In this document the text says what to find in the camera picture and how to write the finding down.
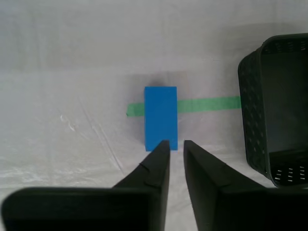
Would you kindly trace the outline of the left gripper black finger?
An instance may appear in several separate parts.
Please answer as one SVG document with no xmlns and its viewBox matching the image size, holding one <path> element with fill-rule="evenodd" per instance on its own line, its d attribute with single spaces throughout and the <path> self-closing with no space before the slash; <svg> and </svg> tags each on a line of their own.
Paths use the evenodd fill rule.
<svg viewBox="0 0 308 231">
<path fill-rule="evenodd" d="M 24 188 L 1 205 L 8 231 L 162 231 L 170 147 L 160 142 L 111 188 Z"/>
<path fill-rule="evenodd" d="M 266 188 L 191 140 L 184 142 L 186 182 L 200 231 L 306 231 L 308 191 Z"/>
</svg>

